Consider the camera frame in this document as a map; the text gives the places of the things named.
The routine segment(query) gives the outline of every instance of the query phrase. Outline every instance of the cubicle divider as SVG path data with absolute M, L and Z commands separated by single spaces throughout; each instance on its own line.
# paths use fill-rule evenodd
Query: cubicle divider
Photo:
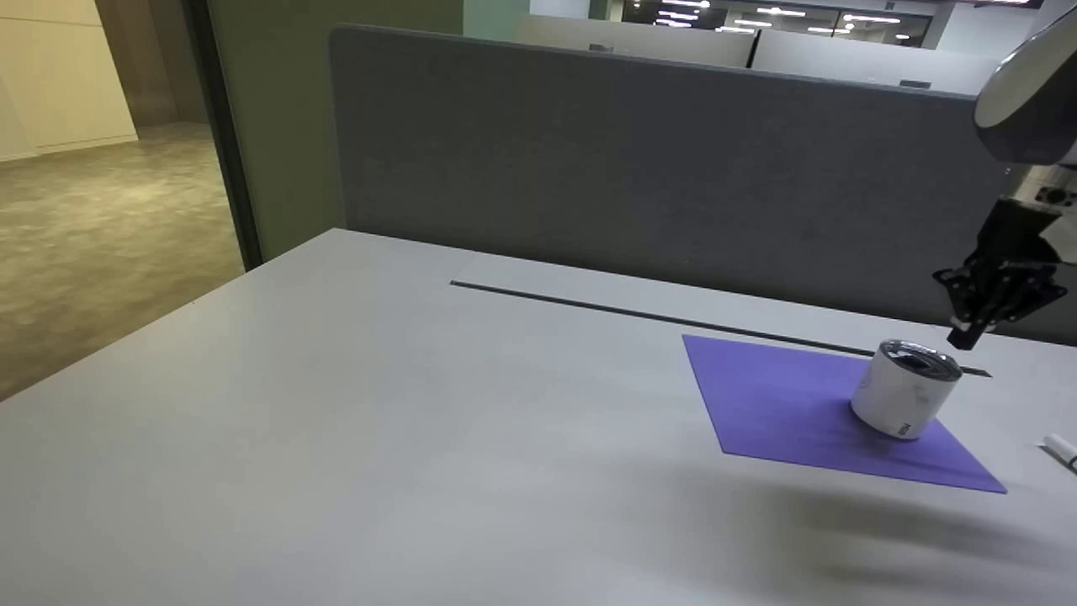
M 534 48 L 599 51 L 623 58 L 648 58 L 674 65 L 708 65 L 747 70 L 757 32 L 754 31 L 674 31 L 614 20 L 563 20 L 563 18 L 526 18 L 518 20 L 514 39 Z
M 977 97 L 997 58 L 765 31 L 749 70 Z
M 930 89 L 389 31 L 333 83 L 351 228 L 932 324 L 1007 178 Z

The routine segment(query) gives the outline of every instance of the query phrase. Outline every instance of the gray carpet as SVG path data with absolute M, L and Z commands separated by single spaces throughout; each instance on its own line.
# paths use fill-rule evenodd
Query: gray carpet
M 0 165 L 0 401 L 239 274 L 205 124 Z

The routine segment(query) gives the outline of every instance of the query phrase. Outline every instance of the white cup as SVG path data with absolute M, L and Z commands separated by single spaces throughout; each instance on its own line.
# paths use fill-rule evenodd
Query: white cup
M 852 410 L 879 433 L 912 440 L 935 417 L 960 376 L 962 366 L 940 350 L 881 341 L 852 398 Z

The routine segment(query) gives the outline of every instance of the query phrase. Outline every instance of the white table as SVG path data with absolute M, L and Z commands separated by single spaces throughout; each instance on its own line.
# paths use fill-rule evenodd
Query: white table
M 1077 603 L 1077 350 L 941 410 L 1008 493 L 726 458 L 682 329 L 940 327 L 327 232 L 0 403 L 2 606 Z

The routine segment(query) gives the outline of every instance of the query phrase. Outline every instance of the purple mat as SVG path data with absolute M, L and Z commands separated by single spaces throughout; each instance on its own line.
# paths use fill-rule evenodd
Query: purple mat
M 1007 493 L 940 422 L 920 440 L 865 426 L 847 398 L 869 359 L 702 335 L 682 346 L 726 454 Z

